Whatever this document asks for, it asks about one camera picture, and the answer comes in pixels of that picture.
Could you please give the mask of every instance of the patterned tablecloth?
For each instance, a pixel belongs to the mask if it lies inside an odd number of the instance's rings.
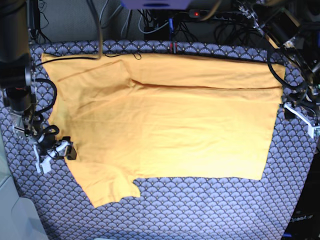
[[[105,53],[170,53],[170,42],[106,41]],[[36,63],[43,52],[57,56],[93,53],[96,42],[34,45]],[[179,54],[266,61],[266,51],[203,43],[177,43]],[[42,67],[38,78],[48,78]],[[286,80],[300,81],[288,65]],[[44,83],[37,88],[38,108],[52,99]],[[31,199],[51,240],[98,237],[133,240],[276,240],[284,233],[304,187],[316,149],[300,120],[277,114],[267,163],[260,181],[239,178],[136,179],[140,198],[126,197],[94,209],[64,160],[38,174],[32,146],[14,137],[8,109],[1,102],[0,123],[9,168],[21,197]]]

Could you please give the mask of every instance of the scale pattern fabric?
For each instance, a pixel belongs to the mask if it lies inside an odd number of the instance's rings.
[[[106,41],[105,53],[170,53],[170,42]],[[56,56],[95,52],[97,43],[34,45],[36,63],[43,52]],[[177,43],[179,54],[265,61],[266,51],[204,43]],[[37,78],[47,78],[42,67]],[[290,83],[301,81],[292,66]],[[39,109],[52,99],[48,85],[37,85]],[[277,114],[261,180],[239,178],[149,178],[134,183],[140,198],[126,197],[94,209],[64,160],[48,174],[37,174],[32,146],[12,132],[1,102],[0,123],[9,168],[21,197],[31,199],[50,240],[270,240],[281,239],[304,187],[316,149],[307,125]]]

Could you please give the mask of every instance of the blue patterned fabric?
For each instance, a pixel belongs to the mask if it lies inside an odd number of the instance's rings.
[[[105,53],[170,53],[170,42],[106,41]],[[36,63],[43,52],[85,54],[96,42],[34,45]],[[266,51],[204,43],[177,43],[179,54],[265,61]],[[42,67],[36,77],[48,78]],[[299,71],[286,70],[290,83],[301,81]],[[37,85],[39,109],[52,99],[52,90]],[[21,197],[31,199],[51,240],[277,240],[284,233],[303,189],[316,149],[307,126],[277,114],[273,139],[261,180],[239,178],[136,179],[140,198],[126,197],[94,209],[64,160],[38,174],[32,146],[14,137],[8,109],[1,102],[0,123],[9,168]]]

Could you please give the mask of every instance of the purple device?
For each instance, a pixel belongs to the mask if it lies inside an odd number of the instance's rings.
[[[184,10],[191,0],[122,0],[127,9]]]

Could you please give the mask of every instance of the yellow t-shirt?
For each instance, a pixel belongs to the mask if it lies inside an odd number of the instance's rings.
[[[129,54],[44,67],[58,89],[49,122],[71,136],[66,163],[94,207],[139,197],[137,178],[261,179],[282,96],[266,64]]]

